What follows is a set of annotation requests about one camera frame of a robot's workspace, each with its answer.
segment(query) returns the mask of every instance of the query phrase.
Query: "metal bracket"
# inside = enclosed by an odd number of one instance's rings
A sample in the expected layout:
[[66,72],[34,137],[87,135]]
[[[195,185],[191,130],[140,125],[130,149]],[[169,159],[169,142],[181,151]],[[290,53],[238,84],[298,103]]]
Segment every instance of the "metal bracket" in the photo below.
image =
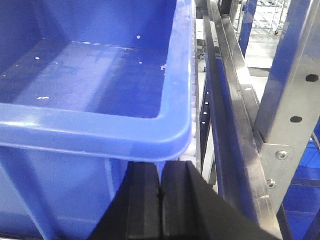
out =
[[287,191],[287,187],[283,186],[282,183],[289,166],[293,164],[295,149],[289,145],[265,143],[258,131],[254,131],[253,135],[261,157],[270,195],[273,195],[274,189]]

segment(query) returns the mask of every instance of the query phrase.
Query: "screw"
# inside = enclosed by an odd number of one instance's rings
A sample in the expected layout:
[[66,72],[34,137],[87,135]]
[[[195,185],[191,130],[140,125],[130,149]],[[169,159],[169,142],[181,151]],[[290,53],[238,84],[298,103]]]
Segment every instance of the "screw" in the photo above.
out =
[[281,150],[281,151],[278,151],[276,154],[275,154],[276,158],[279,159],[279,160],[286,160],[288,158],[288,152],[285,151],[285,150]]
[[277,186],[276,181],[272,179],[268,180],[267,183],[270,189],[274,189]]

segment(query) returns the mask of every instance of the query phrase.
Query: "metal frame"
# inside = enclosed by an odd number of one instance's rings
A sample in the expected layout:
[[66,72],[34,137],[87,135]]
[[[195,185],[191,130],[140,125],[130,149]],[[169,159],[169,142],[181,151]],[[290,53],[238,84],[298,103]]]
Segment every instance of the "metal frame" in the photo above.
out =
[[320,3],[291,3],[255,122],[255,138],[279,210],[319,120]]
[[[252,128],[258,100],[248,82],[249,71],[236,39],[231,20],[221,18],[215,0],[202,6],[210,113],[219,194],[262,229],[282,238],[269,197]],[[214,36],[217,33],[222,59],[217,61]]]
[[[251,8],[246,7],[247,18],[256,7],[256,0],[248,2]],[[243,20],[242,26],[249,25],[241,32],[238,44],[230,18],[221,17],[216,1],[207,0],[208,8],[201,4],[198,10],[202,10],[205,22],[209,106],[219,193],[261,228],[281,238],[275,214],[310,137],[320,146],[313,133],[320,113],[320,52],[315,51],[315,44],[320,42],[320,3],[316,0],[291,3],[260,106],[248,81],[250,74],[242,55],[242,51],[245,54],[247,50],[254,13],[251,19]],[[214,29],[221,61],[215,52]],[[229,139],[223,136],[223,129]],[[292,183],[319,187],[319,181],[294,180]],[[281,229],[285,230],[283,237],[292,239],[285,217],[281,207],[278,218]]]

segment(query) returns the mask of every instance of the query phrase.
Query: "metal upright post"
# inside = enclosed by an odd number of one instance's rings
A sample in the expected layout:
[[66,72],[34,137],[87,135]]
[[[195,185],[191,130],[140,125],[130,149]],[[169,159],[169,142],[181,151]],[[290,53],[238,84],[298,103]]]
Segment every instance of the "metal upright post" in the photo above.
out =
[[247,48],[248,48],[249,39],[251,35],[251,30],[252,30],[252,24],[255,20],[257,5],[258,5],[258,0],[247,0],[246,2],[243,22],[241,27],[241,33],[239,37],[239,44],[244,57],[246,56],[246,53],[247,53]]
[[272,17],[272,21],[271,21],[271,23],[270,23],[270,28],[269,28],[268,34],[269,34],[270,31],[273,29],[273,28],[272,28],[272,25],[274,24],[275,17],[276,17],[276,14],[277,14],[278,3],[279,3],[279,0],[276,0],[276,2],[275,2],[275,8],[274,8],[274,14],[273,14],[273,17]]
[[292,1],[255,121],[278,212],[320,115],[320,2]]

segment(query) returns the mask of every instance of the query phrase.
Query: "white roller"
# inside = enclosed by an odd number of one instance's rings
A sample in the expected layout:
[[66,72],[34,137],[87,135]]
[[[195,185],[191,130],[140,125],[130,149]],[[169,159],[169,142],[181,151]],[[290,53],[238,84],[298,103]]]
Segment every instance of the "white roller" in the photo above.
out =
[[189,155],[189,156],[195,157],[196,152],[197,152],[197,139],[192,138],[191,143],[190,143],[188,149],[185,151],[184,155]]
[[196,121],[196,116],[197,116],[197,109],[196,108],[191,108],[191,118],[192,118],[192,122]]

